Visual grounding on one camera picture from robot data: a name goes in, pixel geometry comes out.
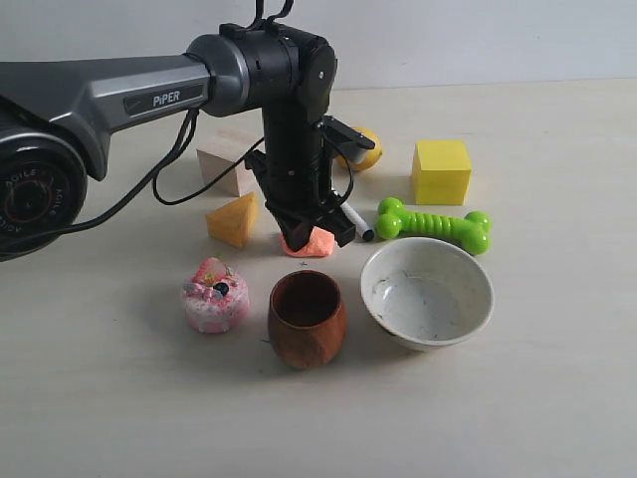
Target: yellow cube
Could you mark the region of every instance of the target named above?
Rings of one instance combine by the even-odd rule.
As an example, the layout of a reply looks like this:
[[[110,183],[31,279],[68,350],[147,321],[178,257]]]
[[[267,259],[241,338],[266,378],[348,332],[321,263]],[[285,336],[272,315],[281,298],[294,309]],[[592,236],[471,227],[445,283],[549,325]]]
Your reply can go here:
[[[411,171],[416,204],[462,205],[470,177],[471,160],[462,141],[416,142]]]

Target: brown wooden cup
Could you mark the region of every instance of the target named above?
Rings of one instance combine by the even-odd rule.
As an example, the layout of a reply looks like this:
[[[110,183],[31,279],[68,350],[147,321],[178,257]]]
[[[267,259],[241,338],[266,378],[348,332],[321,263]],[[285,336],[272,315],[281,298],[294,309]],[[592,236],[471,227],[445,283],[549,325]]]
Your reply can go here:
[[[332,360],[342,346],[346,328],[340,288],[326,274],[294,272],[281,279],[270,294],[270,344],[294,368],[313,368]]]

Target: yellow ball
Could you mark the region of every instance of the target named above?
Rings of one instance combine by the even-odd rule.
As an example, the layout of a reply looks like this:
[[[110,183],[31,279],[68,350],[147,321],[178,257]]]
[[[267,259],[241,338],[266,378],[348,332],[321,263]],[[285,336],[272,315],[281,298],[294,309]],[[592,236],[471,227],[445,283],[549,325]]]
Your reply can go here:
[[[365,153],[365,157],[360,163],[354,164],[353,162],[351,162],[349,165],[354,171],[362,171],[364,169],[369,169],[376,162],[378,162],[378,159],[380,159],[380,156],[382,156],[382,146],[380,144],[380,139],[378,139],[378,136],[376,135],[374,131],[366,127],[355,126],[353,129],[355,129],[358,132],[362,132],[365,136],[367,136],[369,139],[374,141],[376,146],[374,149],[370,149],[368,152]],[[347,168],[347,164],[345,163],[345,160],[342,158],[342,156],[340,155],[337,156],[336,160],[338,161],[338,164],[340,164],[342,167]]]

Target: green chew toy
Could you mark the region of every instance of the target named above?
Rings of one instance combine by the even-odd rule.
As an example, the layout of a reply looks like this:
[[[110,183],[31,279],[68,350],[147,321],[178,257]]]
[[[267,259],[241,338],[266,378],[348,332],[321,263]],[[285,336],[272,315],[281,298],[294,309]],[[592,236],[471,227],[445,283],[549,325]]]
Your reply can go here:
[[[393,239],[401,231],[414,232],[448,241],[459,241],[469,254],[483,254],[491,246],[489,231],[491,218],[482,211],[459,217],[439,216],[405,209],[395,197],[387,197],[378,204],[376,232],[382,239]]]

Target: bowl rim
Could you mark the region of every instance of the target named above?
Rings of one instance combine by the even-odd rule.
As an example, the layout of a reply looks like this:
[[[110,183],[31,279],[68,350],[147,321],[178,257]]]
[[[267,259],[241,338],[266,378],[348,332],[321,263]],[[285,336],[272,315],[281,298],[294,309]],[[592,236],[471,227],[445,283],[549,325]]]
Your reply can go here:
[[[371,306],[368,303],[367,299],[365,298],[365,294],[364,294],[363,289],[362,289],[362,286],[363,286],[363,281],[362,281],[363,274],[365,273],[365,270],[369,267],[369,265],[379,255],[385,253],[389,249],[401,247],[400,244],[406,244],[407,242],[409,242],[409,243],[421,243],[421,244],[425,244],[425,243],[435,244],[436,246],[439,246],[442,249],[446,249],[448,251],[454,252],[454,253],[458,254],[460,257],[462,257],[465,260],[467,260],[468,262],[471,262],[472,265],[477,269],[478,273],[482,276],[482,278],[484,279],[485,284],[487,286],[487,292],[489,294],[489,307],[487,308],[487,311],[486,311],[485,315],[482,317],[481,322],[475,328],[473,328],[470,332],[467,332],[466,334],[463,334],[463,335],[458,336],[458,337],[456,337],[454,339],[449,339],[449,340],[446,340],[446,341],[421,340],[421,339],[418,339],[418,338],[415,338],[415,337],[406,336],[405,334],[402,334],[402,333],[394,330],[392,327],[389,327],[385,323],[385,321],[381,321],[377,314],[372,312]],[[391,336],[394,336],[395,338],[398,338],[398,339],[402,339],[403,341],[406,341],[407,343],[416,344],[416,345],[420,345],[420,346],[444,347],[444,346],[451,346],[453,344],[459,344],[460,342],[467,341],[468,339],[470,339],[473,336],[477,335],[489,323],[489,321],[491,320],[491,315],[492,315],[493,310],[494,310],[494,303],[495,303],[494,287],[493,287],[493,283],[491,281],[491,278],[487,274],[487,271],[485,270],[485,268],[474,258],[474,256],[469,254],[467,251],[465,251],[465,250],[461,249],[460,247],[455,246],[455,245],[453,245],[453,244],[451,244],[449,242],[443,241],[441,239],[432,238],[432,237],[402,237],[402,238],[398,238],[398,239],[393,239],[392,242],[390,242],[389,244],[385,244],[384,246],[379,247],[364,262],[364,264],[363,264],[363,266],[362,266],[362,268],[360,270],[358,283],[359,283],[358,287],[359,287],[360,297],[361,297],[363,303],[365,304],[365,309],[367,309],[367,312],[374,319],[374,321],[382,329],[384,329],[388,334],[390,334]]]

